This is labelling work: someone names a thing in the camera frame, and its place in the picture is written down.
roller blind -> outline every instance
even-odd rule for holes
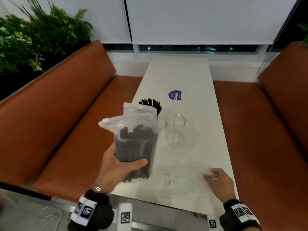
[[[25,0],[13,0],[16,4],[26,4]],[[89,9],[86,20],[95,31],[94,39],[102,43],[131,43],[129,28],[123,0],[49,0],[57,7],[63,8],[69,14],[75,14],[78,9]],[[20,11],[8,0],[2,0],[5,7],[12,14],[22,17]],[[47,0],[38,0],[48,13],[50,11]]]
[[[133,44],[272,44],[296,0],[126,0]]]

left hand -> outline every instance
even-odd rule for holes
[[[148,163],[147,159],[139,159],[129,163],[121,162],[115,157],[114,151],[115,144],[113,143],[103,155],[102,164],[94,183],[105,193],[111,193],[127,174],[144,167]]]

right hand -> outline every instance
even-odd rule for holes
[[[237,199],[233,180],[221,168],[213,168],[213,174],[203,174],[214,195],[224,204],[230,199]]]

green plant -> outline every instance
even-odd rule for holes
[[[308,25],[304,25],[304,26],[302,27],[302,30],[303,30],[304,32],[307,32],[307,31],[308,31]],[[303,43],[303,44],[308,44],[308,35],[302,40],[302,43]]]
[[[18,66],[28,64],[41,69],[41,55],[34,49],[32,39],[24,35],[28,22],[14,15],[0,18],[0,73],[18,72]]]
[[[80,9],[74,17],[71,17],[65,10],[48,1],[51,11],[47,14],[37,0],[27,1],[33,13],[27,11],[23,5],[18,8],[29,17],[30,25],[27,33],[41,52],[53,51],[65,54],[65,46],[90,41],[93,36],[92,25],[84,20],[86,9]]]

seat backrest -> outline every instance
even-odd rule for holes
[[[94,41],[2,102],[0,181],[27,184],[115,71]]]
[[[259,81],[308,151],[308,47],[300,42],[289,44]]]

